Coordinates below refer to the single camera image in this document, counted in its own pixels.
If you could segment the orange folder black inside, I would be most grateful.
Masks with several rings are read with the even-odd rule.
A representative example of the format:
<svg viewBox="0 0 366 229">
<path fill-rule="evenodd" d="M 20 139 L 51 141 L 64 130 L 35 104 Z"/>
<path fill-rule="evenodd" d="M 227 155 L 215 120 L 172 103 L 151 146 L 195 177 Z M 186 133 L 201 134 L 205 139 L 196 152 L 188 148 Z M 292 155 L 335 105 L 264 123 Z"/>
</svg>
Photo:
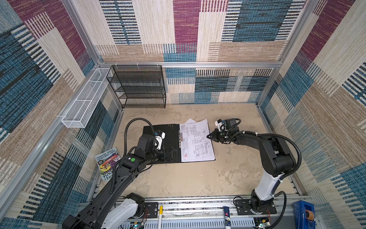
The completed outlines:
<svg viewBox="0 0 366 229">
<path fill-rule="evenodd" d="M 161 130 L 165 132 L 165 138 L 163 140 L 163 149 L 168 150 L 169 147 L 175 148 L 178 151 L 179 162 L 181 162 L 181 149 L 180 149 L 180 124 L 165 124 L 154 126 L 155 131 Z"/>
</svg>

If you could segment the white paper sheet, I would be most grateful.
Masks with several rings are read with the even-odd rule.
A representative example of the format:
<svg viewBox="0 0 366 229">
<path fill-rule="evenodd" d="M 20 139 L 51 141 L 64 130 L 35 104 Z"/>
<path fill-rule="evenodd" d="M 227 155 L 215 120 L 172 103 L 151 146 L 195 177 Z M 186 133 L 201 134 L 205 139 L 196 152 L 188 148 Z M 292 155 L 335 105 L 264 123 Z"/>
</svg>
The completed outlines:
<svg viewBox="0 0 366 229">
<path fill-rule="evenodd" d="M 207 119 L 179 125 L 181 162 L 215 161 Z"/>
</svg>

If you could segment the printed paper sheet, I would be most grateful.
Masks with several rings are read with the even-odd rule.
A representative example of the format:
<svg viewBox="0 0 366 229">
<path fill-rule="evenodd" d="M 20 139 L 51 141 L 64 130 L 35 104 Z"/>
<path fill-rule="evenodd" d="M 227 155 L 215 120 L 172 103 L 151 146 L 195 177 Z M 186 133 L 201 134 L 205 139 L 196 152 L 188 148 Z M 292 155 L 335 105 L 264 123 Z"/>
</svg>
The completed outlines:
<svg viewBox="0 0 366 229">
<path fill-rule="evenodd" d="M 186 124 L 192 124 L 192 123 L 196 123 L 196 121 L 194 121 L 193 119 L 188 119 L 187 121 L 186 121 Z"/>
</svg>

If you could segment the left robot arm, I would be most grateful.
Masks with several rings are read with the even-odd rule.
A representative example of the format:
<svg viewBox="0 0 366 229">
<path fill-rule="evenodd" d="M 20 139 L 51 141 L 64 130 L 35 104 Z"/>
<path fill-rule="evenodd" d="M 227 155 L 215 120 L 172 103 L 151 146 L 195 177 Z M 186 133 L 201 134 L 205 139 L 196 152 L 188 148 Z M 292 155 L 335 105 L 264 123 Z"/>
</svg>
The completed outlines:
<svg viewBox="0 0 366 229">
<path fill-rule="evenodd" d="M 178 124 L 148 125 L 136 147 L 126 150 L 112 167 L 112 178 L 99 194 L 77 216 L 69 215 L 62 223 L 64 229 L 115 229 L 129 218 L 146 214 L 144 198 L 131 193 L 116 209 L 118 198 L 127 187 L 154 164 L 179 163 L 180 127 Z"/>
</svg>

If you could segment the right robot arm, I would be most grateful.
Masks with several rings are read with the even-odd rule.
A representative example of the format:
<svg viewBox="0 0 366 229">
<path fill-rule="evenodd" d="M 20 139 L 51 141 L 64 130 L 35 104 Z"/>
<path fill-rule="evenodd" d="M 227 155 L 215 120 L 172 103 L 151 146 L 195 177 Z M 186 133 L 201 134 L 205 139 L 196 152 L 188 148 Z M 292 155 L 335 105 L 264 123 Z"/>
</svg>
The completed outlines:
<svg viewBox="0 0 366 229">
<path fill-rule="evenodd" d="M 275 197 L 284 196 L 284 206 L 279 218 L 269 228 L 273 229 L 282 219 L 287 205 L 287 195 L 284 191 L 275 193 L 284 178 L 295 173 L 302 162 L 299 147 L 283 135 L 259 134 L 252 131 L 239 131 L 230 136 L 215 129 L 207 138 L 222 144 L 234 143 L 259 150 L 264 173 L 257 187 L 252 190 L 249 202 L 253 214 L 261 214 L 273 205 Z"/>
</svg>

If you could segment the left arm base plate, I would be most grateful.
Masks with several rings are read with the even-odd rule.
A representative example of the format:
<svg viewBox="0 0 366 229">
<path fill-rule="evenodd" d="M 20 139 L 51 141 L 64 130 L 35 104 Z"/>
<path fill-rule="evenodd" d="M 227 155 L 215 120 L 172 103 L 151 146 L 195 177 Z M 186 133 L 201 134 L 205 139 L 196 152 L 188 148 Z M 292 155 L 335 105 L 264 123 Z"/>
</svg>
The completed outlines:
<svg viewBox="0 0 366 229">
<path fill-rule="evenodd" d="M 138 204 L 136 217 L 138 219 L 156 219 L 159 215 L 159 203 L 158 202 L 144 202 Z"/>
</svg>

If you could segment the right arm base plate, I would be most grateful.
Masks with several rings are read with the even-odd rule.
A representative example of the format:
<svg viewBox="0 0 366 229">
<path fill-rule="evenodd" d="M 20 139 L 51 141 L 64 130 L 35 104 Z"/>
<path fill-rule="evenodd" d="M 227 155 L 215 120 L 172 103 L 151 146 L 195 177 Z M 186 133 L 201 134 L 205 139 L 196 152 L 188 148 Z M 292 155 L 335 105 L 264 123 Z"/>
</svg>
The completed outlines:
<svg viewBox="0 0 366 229">
<path fill-rule="evenodd" d="M 235 198 L 233 200 L 233 204 L 236 207 L 237 210 L 237 214 L 240 216 L 243 215 L 263 215 L 263 214 L 277 214 L 277 210 L 275 207 L 275 204 L 273 203 L 273 201 L 270 201 L 269 205 L 265 205 L 264 208 L 258 210 L 258 211 L 254 211 L 251 210 L 251 206 L 250 206 L 250 200 L 249 199 L 241 199 L 241 198 Z"/>
</svg>

